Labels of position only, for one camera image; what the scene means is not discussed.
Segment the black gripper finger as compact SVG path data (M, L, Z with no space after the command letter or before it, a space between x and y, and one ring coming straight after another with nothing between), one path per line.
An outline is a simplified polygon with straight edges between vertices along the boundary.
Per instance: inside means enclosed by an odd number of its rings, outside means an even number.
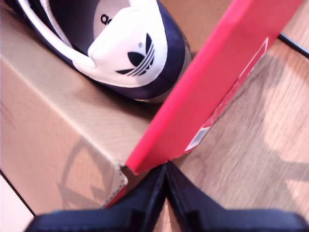
M113 208L120 215L114 232L152 232L166 199L167 164L152 169Z
M167 197L183 232L219 232L217 218L224 211L197 188L173 162L166 164Z

